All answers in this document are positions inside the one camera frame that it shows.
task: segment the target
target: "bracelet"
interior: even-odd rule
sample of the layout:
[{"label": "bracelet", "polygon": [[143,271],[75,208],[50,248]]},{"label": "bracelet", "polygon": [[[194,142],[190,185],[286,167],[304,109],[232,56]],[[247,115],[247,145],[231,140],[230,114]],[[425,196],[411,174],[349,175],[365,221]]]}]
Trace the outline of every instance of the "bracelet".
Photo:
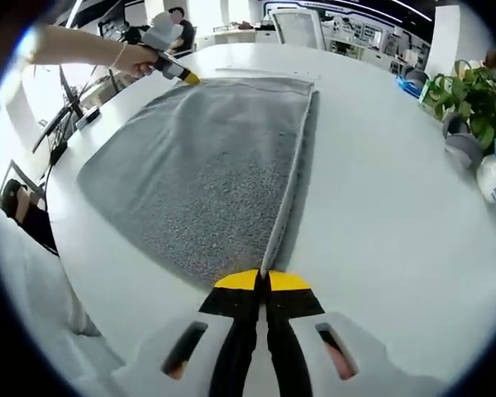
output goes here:
[{"label": "bracelet", "polygon": [[112,65],[110,65],[111,68],[113,68],[116,65],[116,63],[119,61],[119,59],[122,57],[123,51],[125,51],[127,44],[128,44],[127,42],[123,43],[123,47],[122,47],[121,51],[119,51],[119,54],[117,55],[114,62],[112,62]]}]

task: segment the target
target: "yellow tip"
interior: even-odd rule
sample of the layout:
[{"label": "yellow tip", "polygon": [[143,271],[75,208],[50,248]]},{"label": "yellow tip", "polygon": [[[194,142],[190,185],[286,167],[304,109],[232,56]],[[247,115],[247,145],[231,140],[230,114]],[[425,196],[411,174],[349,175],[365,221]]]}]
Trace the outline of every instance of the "yellow tip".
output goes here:
[{"label": "yellow tip", "polygon": [[188,77],[184,79],[187,84],[195,85],[200,83],[200,79],[195,73],[189,73]]}]

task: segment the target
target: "white table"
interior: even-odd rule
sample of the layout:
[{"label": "white table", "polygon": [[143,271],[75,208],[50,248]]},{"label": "white table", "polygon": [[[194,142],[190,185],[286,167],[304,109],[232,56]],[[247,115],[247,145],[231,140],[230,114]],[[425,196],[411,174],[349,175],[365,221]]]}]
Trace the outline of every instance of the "white table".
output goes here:
[{"label": "white table", "polygon": [[[459,375],[496,329],[496,206],[451,163],[439,122],[392,75],[329,52],[217,45],[183,62],[204,78],[276,73],[316,84],[312,171],[303,213],[293,214],[284,242],[287,270],[303,276],[326,311],[373,333],[406,371]],[[106,103],[93,125],[72,136],[49,183],[51,225],[70,282],[124,359],[159,326],[197,309],[207,291],[127,242],[86,203],[76,177],[119,126],[172,84],[155,73]]]}]

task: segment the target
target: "chair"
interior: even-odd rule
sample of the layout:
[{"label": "chair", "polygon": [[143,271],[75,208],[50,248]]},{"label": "chair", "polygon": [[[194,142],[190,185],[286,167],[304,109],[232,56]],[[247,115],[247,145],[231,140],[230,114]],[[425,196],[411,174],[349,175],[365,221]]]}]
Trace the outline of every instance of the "chair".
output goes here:
[{"label": "chair", "polygon": [[270,15],[280,44],[326,49],[322,23],[316,11],[306,8],[282,9],[273,10]]}]

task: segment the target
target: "hand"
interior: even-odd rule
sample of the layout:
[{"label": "hand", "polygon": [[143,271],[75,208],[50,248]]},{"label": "hand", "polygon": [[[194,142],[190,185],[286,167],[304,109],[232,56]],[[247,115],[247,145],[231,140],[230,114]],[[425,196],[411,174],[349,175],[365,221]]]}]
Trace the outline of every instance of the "hand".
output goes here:
[{"label": "hand", "polygon": [[152,73],[152,65],[157,59],[158,54],[153,50],[141,45],[128,45],[114,67],[139,79]]}]

